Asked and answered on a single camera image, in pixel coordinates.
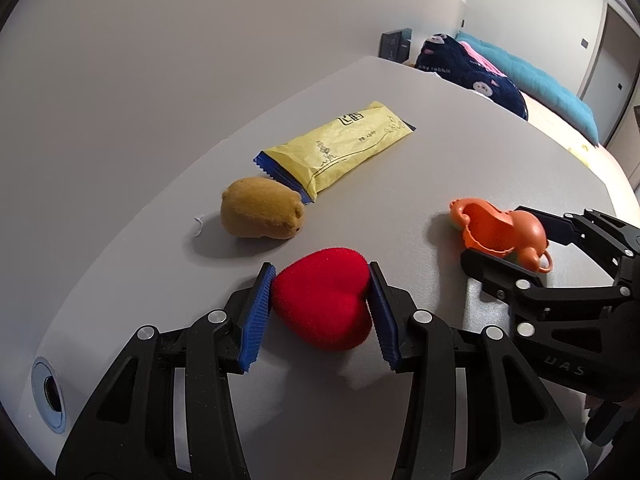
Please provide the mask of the person's right hand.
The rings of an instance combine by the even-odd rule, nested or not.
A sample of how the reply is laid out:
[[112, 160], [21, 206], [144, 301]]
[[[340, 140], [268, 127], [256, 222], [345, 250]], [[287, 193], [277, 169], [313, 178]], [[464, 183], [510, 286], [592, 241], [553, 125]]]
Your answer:
[[631, 400], [615, 403], [586, 396], [585, 409], [588, 411], [585, 428], [587, 440], [595, 445], [605, 446], [613, 441], [616, 432], [625, 422], [634, 418], [639, 408]]

